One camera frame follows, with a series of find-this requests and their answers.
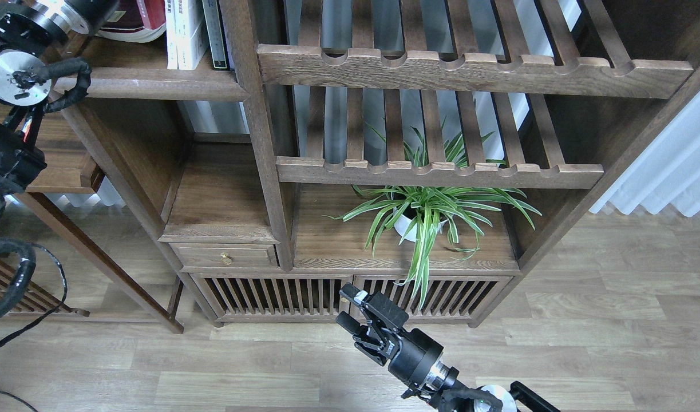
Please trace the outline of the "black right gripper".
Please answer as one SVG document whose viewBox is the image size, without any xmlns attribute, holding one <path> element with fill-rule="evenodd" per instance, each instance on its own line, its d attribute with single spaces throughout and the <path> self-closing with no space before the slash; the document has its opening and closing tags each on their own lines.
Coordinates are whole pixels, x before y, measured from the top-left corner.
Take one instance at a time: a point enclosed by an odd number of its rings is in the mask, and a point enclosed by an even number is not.
<svg viewBox="0 0 700 412">
<path fill-rule="evenodd" d="M 355 347 L 413 390 L 438 390 L 444 385 L 445 367 L 441 363 L 444 347 L 420 329 L 403 328 L 409 315 L 386 295 L 368 294 L 351 283 L 339 290 L 342 298 L 357 306 L 372 328 L 385 341 L 370 336 L 367 325 L 341 311 L 336 322 L 353 336 Z"/>
</svg>

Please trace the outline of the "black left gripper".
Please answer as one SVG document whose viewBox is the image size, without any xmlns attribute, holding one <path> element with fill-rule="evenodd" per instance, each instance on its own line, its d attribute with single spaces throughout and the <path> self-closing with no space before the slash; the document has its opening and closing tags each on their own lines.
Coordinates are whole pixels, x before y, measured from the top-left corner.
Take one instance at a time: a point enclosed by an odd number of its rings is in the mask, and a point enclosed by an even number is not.
<svg viewBox="0 0 700 412">
<path fill-rule="evenodd" d="M 119 1 L 35 1 L 31 8 L 62 31 L 93 35 L 115 13 Z"/>
</svg>

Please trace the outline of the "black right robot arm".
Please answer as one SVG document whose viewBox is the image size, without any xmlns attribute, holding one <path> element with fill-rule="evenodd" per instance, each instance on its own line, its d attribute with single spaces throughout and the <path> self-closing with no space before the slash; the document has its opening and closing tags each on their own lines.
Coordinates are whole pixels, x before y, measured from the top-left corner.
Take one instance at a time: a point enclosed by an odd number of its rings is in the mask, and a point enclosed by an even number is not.
<svg viewBox="0 0 700 412">
<path fill-rule="evenodd" d="M 408 314 L 386 295 L 369 294 L 347 283 L 341 297 L 358 307 L 365 316 L 361 324 L 342 311 L 337 323 L 353 336 L 355 347 L 407 387 L 403 399 L 418 397 L 439 411 L 518 411 L 521 402 L 531 411 L 556 411 L 547 402 L 519 381 L 509 390 L 497 385 L 468 387 L 458 381 L 459 371 L 441 362 L 443 346 L 420 329 L 403 328 Z"/>
</svg>

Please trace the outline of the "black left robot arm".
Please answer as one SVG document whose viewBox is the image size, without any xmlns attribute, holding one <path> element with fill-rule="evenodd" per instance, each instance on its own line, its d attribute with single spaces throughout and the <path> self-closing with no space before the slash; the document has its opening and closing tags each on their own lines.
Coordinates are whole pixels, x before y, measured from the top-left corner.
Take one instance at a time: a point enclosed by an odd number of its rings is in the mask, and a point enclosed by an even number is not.
<svg viewBox="0 0 700 412">
<path fill-rule="evenodd" d="M 119 6 L 117 1 L 22 1 L 0 3 L 0 104 L 9 115 L 0 122 L 0 217 L 5 196 L 25 192 L 47 164 L 36 140 L 45 114 L 86 97 L 92 68 L 82 57 L 45 63 L 54 43 L 71 31 L 96 34 Z"/>
</svg>

